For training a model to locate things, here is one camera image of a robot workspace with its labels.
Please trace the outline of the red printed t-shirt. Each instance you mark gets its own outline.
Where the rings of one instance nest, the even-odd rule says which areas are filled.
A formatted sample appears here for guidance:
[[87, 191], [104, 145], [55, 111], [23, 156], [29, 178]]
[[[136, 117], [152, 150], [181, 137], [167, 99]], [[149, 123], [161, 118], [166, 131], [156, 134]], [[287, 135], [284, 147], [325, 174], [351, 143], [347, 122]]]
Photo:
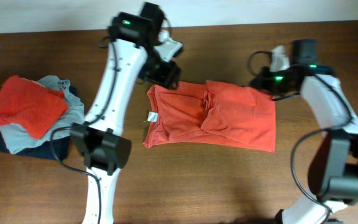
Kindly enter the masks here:
[[251, 87], [208, 80], [180, 82], [177, 90], [153, 85], [146, 148], [195, 142], [274, 152], [275, 103]]

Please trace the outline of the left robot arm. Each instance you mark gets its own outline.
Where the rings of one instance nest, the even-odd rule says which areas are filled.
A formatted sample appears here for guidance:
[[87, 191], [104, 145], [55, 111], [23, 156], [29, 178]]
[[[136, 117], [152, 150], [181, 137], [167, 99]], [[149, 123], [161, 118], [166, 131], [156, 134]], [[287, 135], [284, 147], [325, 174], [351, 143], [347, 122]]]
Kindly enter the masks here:
[[100, 46], [108, 50], [104, 74], [83, 124], [72, 124], [70, 137], [84, 159], [88, 194], [83, 223], [113, 223], [117, 178], [132, 143], [122, 136], [128, 102], [137, 80], [178, 88], [180, 68], [173, 58], [183, 44], [163, 30], [160, 6], [145, 2], [138, 15], [119, 13]]

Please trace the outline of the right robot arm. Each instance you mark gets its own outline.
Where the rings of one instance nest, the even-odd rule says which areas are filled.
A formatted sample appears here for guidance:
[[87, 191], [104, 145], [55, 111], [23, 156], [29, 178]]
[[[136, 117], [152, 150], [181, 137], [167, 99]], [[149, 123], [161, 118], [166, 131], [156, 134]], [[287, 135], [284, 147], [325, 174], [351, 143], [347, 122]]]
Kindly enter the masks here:
[[[267, 51], [268, 67], [254, 74], [250, 86], [269, 94], [273, 101], [302, 97], [311, 108], [319, 129], [302, 136], [290, 155], [290, 169], [302, 196], [281, 209], [273, 223], [336, 223], [331, 216], [358, 203], [358, 117], [346, 99], [334, 69], [318, 59], [316, 41], [294, 40], [287, 56], [282, 45]], [[295, 170], [296, 150], [308, 138], [324, 139], [308, 169], [308, 188]]]

